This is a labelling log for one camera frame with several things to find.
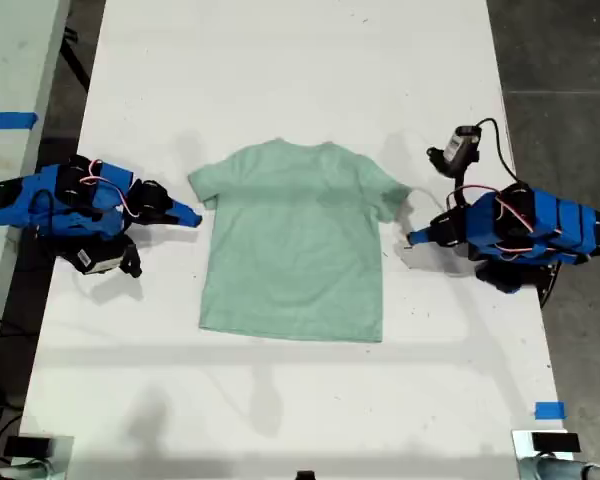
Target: blue painter's tape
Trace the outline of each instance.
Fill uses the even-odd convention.
[[[536,420],[564,420],[563,402],[536,402]]]
[[[37,121],[33,112],[0,112],[0,130],[31,130]]]

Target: concrete floor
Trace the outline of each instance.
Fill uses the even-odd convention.
[[[600,0],[488,5],[520,177],[600,210]],[[68,22],[80,34],[75,50],[89,71],[103,6],[104,0],[73,0]],[[60,59],[41,161],[75,151],[84,104],[84,92]],[[29,243],[23,248],[19,269],[31,270],[38,255]],[[45,268],[17,273],[5,317],[39,328],[49,278]],[[580,434],[582,458],[600,463],[600,258],[563,268],[544,321],[567,428]],[[10,341],[0,345],[0,379],[13,403],[26,392],[35,342]],[[18,361],[14,349],[22,352]]]

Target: table surface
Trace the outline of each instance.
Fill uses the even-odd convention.
[[[29,130],[0,130],[0,181],[33,173],[67,0],[0,0],[0,112],[36,112]],[[0,317],[18,253],[16,230],[0,228]]]
[[[80,153],[194,205],[205,163],[330,140],[413,186],[421,227],[452,189],[425,150],[486,116],[506,136],[483,0],[109,0]],[[507,185],[491,130],[481,151],[467,183]],[[138,280],[56,263],[21,431],[71,437],[69,478],[510,479],[511,430],[561,427],[533,418],[556,399],[535,291],[383,225],[383,343],[200,331],[212,227],[132,229]]]

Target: t-shirt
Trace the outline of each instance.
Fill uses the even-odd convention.
[[[275,139],[189,175],[215,208],[200,328],[294,340],[380,342],[378,221],[408,188],[331,142]]]

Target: white label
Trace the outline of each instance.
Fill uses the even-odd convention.
[[[462,146],[462,138],[454,134],[449,140],[447,147],[444,149],[442,156],[447,162],[452,162],[453,157],[456,156],[456,152]]]
[[[80,261],[82,262],[82,264],[85,267],[88,267],[89,264],[91,263],[91,258],[89,257],[89,255],[87,255],[87,252],[85,252],[82,249],[80,251],[78,251],[78,258],[80,259]]]
[[[118,257],[112,258],[111,260],[104,260],[102,262],[98,262],[93,266],[91,270],[89,270],[89,273],[104,272],[105,270],[111,270],[112,268],[116,268],[120,265],[120,262],[122,262],[122,258],[123,257]]]

